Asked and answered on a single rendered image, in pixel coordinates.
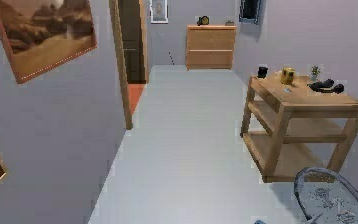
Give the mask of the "white framed portrait picture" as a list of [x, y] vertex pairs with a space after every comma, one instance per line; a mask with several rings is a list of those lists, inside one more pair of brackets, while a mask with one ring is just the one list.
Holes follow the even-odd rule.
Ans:
[[168, 0], [150, 0], [150, 16], [152, 24], [168, 23]]

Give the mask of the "wooden door frame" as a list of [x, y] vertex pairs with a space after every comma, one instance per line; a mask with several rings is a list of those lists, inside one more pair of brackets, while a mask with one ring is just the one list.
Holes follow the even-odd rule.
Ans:
[[119, 73], [125, 127], [133, 128], [132, 115], [149, 81], [143, 0], [108, 0]]

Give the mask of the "dark blue framed picture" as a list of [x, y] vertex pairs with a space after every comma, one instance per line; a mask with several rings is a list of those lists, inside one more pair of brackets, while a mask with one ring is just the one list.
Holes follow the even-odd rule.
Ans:
[[240, 0], [239, 21], [257, 24], [259, 22], [261, 0]]

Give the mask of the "small potted green plant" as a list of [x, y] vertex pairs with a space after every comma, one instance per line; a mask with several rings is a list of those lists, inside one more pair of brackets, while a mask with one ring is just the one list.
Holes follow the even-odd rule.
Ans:
[[315, 82], [317, 80], [318, 75], [321, 73], [320, 68], [317, 65], [311, 67], [310, 71], [310, 79]]

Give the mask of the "yellow box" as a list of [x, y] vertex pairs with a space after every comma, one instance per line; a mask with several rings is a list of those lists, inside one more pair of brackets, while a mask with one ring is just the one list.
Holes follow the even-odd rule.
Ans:
[[290, 67], [284, 67], [281, 73], [281, 83], [285, 85], [291, 85], [294, 80], [295, 70]]

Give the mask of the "wooden shelf table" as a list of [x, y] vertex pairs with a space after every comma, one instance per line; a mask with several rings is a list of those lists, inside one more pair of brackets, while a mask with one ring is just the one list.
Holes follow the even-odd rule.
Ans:
[[326, 167], [338, 172], [358, 134], [358, 99], [314, 92], [308, 84], [307, 76], [290, 86], [277, 73], [249, 78], [241, 137], [265, 183], [291, 182], [303, 168], [321, 167], [309, 143], [334, 143]]

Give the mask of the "brown landscape framed picture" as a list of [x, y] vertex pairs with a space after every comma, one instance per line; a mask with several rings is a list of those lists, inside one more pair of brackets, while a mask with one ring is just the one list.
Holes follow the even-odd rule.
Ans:
[[0, 0], [0, 40], [23, 84], [97, 47], [90, 0]]

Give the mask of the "black dumbbell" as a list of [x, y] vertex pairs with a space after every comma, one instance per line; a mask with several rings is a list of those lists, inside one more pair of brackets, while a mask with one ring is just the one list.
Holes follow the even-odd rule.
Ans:
[[344, 91], [344, 85], [343, 84], [337, 84], [335, 85], [334, 81], [332, 79], [327, 79], [323, 82], [315, 82], [312, 84], [308, 84], [308, 87], [315, 91], [320, 93], [336, 93], [340, 94]]

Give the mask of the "wooden chest of drawers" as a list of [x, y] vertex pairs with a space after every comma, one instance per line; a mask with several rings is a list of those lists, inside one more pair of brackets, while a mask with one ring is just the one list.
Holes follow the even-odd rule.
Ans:
[[186, 35], [187, 69], [231, 69], [235, 36], [235, 26], [188, 25]]

